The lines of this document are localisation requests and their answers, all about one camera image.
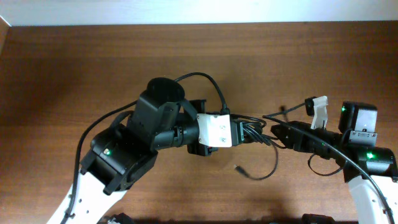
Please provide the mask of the black arm base clamp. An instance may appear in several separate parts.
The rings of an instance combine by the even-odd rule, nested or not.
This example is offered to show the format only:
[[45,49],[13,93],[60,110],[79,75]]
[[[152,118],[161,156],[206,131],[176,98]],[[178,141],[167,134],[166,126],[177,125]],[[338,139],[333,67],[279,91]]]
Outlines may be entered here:
[[302,224],[335,224],[335,220],[332,217],[325,215],[309,214],[305,213],[301,217]]

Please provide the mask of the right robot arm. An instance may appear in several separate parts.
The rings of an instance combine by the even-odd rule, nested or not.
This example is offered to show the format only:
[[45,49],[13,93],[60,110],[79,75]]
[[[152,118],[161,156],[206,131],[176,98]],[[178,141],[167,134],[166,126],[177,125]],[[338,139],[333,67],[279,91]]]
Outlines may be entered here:
[[276,121],[271,133],[288,149],[335,160],[359,223],[397,223],[397,162],[392,150],[376,146],[376,120],[376,106],[344,101],[337,133],[301,121]]

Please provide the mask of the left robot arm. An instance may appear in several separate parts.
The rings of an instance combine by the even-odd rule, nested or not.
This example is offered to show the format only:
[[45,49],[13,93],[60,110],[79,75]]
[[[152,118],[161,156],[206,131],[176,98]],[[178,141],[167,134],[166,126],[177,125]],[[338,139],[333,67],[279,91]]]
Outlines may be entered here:
[[152,79],[137,101],[116,110],[115,119],[78,156],[72,186],[50,223],[96,223],[149,170],[162,149],[186,146],[209,156],[242,144],[243,124],[226,105],[205,111],[204,100],[187,100],[179,80]]

